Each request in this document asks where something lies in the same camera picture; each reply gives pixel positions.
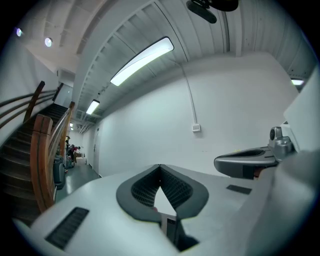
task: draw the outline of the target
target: stair step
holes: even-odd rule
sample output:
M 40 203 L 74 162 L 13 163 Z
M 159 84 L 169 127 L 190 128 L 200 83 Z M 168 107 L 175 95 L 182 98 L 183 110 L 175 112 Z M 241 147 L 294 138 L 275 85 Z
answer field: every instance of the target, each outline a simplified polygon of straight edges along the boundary
M 26 123 L 24 123 L 23 125 L 22 125 L 22 127 L 24 127 L 24 128 L 28 128 L 28 129 L 31 129 L 31 130 L 33 130 L 34 129 L 34 126 L 35 126 L 35 123 L 34 122 L 26 122 Z
M 32 135 L 30 135 L 30 134 L 24 133 L 22 131 L 17 131 L 16 137 L 19 140 L 31 143 Z
M 24 190 L 28 191 L 34 191 L 31 181 L 31 174 L 20 174 L 17 172 L 14 172 L 12 169 L 5 168 L 1 166 L 0 169 L 0 178 L 2 181 L 2 184 L 7 184 L 10 186 L 22 188 Z
M 33 190 L 31 191 L 9 184 L 2 184 L 2 191 L 5 194 L 11 195 L 13 197 L 22 198 L 26 200 L 36 200 Z
M 12 146 L 12 145 L 4 145 L 2 150 L 6 155 L 14 156 L 22 160 L 30 161 L 30 148 L 29 150 L 25 150 L 23 148 Z
M 10 204 L 9 207 L 11 216 L 25 222 L 27 225 L 30 225 L 41 214 L 39 208 L 34 206 L 25 207 L 24 205 Z
M 41 113 L 41 114 L 44 115 L 44 116 L 50 117 L 52 120 L 53 119 L 59 120 L 64 115 L 64 113 L 58 114 L 58 113 L 52 113 L 52 112 L 44 112 L 44 113 Z
M 6 143 L 6 145 L 10 145 L 12 147 L 15 147 L 17 149 L 21 149 L 25 152 L 30 152 L 30 148 L 31 148 L 31 141 L 25 141 L 23 139 L 17 138 L 17 137 L 11 137 L 8 142 Z
M 26 127 L 20 127 L 18 131 L 22 132 L 24 134 L 31 135 L 31 136 L 32 136 L 32 133 L 33 133 L 33 129 L 29 129 L 29 128 L 26 128 Z
M 67 111 L 67 109 L 60 108 L 60 107 L 47 107 L 47 108 L 43 109 L 43 111 L 46 111 L 46 110 L 59 111 L 59 112 L 66 112 Z
M 9 169 L 13 173 L 30 177 L 30 162 L 13 155 L 0 154 L 1 169 Z
M 15 196 L 7 193 L 3 193 L 4 198 L 7 200 L 7 202 L 10 202 L 13 205 L 19 205 L 25 208 L 38 208 L 37 200 L 34 199 L 27 199 L 23 198 L 21 196 Z
M 52 104 L 52 105 L 50 105 L 50 108 L 53 108 L 53 109 L 59 109 L 59 110 L 65 110 L 65 111 L 67 111 L 67 107 L 65 107 L 65 106 L 60 106 L 60 105 L 57 105 L 57 104 Z

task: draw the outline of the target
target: black vent grille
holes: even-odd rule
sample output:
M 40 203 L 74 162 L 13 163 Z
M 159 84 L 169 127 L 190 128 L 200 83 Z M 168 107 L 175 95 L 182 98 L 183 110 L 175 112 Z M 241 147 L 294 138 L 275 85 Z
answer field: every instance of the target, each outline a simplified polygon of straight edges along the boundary
M 159 184 L 160 173 L 156 169 L 133 184 L 131 188 L 132 195 L 139 203 L 154 207 Z
M 48 235 L 46 240 L 54 246 L 64 249 L 73 237 L 89 211 L 76 207 L 67 217 Z
M 227 190 L 232 190 L 238 193 L 249 195 L 251 192 L 251 188 L 243 187 L 243 186 L 237 186 L 237 185 L 229 185 L 226 187 Z
M 189 184 L 164 169 L 161 172 L 161 188 L 173 209 L 182 205 L 193 194 Z

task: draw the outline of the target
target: concrete floor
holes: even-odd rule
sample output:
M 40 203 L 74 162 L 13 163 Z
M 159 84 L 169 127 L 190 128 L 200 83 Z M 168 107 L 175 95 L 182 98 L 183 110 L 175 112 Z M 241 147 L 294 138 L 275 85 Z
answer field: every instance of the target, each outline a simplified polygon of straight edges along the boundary
M 98 178 L 98 174 L 89 165 L 76 163 L 74 168 L 68 169 L 65 175 L 65 185 L 61 190 L 57 190 L 55 202 L 58 203 L 82 185 Z

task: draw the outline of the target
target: trash can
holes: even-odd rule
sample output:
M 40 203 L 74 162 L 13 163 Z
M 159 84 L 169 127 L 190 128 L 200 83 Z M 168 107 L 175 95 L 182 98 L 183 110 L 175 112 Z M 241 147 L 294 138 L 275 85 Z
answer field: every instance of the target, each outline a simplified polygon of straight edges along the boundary
M 66 183 L 63 159 L 62 156 L 56 156 L 53 162 L 53 180 L 57 190 L 61 190 Z

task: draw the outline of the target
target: fluorescent light fixture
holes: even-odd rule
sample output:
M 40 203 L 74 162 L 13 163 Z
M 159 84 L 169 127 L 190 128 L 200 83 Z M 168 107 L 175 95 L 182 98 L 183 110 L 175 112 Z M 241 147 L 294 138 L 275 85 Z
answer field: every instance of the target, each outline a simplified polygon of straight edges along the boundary
M 128 77 L 137 72 L 143 66 L 152 62 L 156 58 L 171 52 L 174 46 L 168 37 L 162 38 L 131 59 L 118 73 L 111 79 L 115 86 L 121 85 Z
M 47 37 L 46 39 L 44 39 L 44 44 L 45 44 L 45 46 L 47 46 L 47 47 L 51 47 L 52 46 L 52 39 L 51 38 L 49 38 L 49 37 Z
M 91 115 L 95 111 L 95 109 L 99 106 L 99 104 L 100 104 L 100 101 L 97 101 L 94 99 L 85 113 Z
M 291 79 L 291 81 L 295 86 L 300 86 L 304 83 L 304 81 L 300 79 Z
M 21 35 L 22 35 L 22 30 L 21 30 L 20 28 L 17 28 L 15 33 L 16 33 L 16 35 L 17 35 L 18 37 L 21 37 Z

